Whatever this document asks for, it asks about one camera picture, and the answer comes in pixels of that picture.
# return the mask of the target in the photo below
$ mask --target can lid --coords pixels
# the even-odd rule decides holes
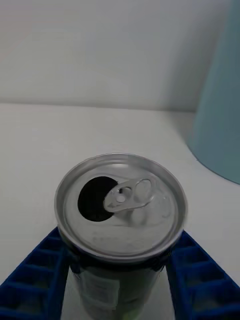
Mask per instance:
[[[55,214],[61,232],[80,250],[106,261],[136,262],[176,242],[187,200],[161,165],[131,154],[104,154],[63,178]]]

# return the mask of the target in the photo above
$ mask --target white surface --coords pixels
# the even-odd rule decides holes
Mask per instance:
[[[172,172],[185,190],[186,231],[240,285],[240,185],[202,166],[185,139],[194,114],[0,105],[0,282],[55,226],[62,177],[98,154],[132,153]]]
[[[81,297],[76,290],[72,272],[68,274],[61,320],[92,320],[86,313]],[[154,285],[143,311],[136,320],[174,320],[175,313],[166,269],[162,271]]]
[[[0,102],[194,110],[230,0],[1,0]]]

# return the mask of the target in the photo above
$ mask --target white wall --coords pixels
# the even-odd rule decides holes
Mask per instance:
[[[193,110],[230,0],[1,0],[0,102]]]

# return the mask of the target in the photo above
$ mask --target opened can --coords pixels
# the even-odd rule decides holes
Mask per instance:
[[[55,214],[86,311],[94,320],[133,320],[181,236],[187,200],[161,165],[113,153],[67,173]]]

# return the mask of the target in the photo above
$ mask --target light blue cylinder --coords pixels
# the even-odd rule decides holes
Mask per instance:
[[[240,0],[233,0],[198,106],[192,153],[240,184]]]

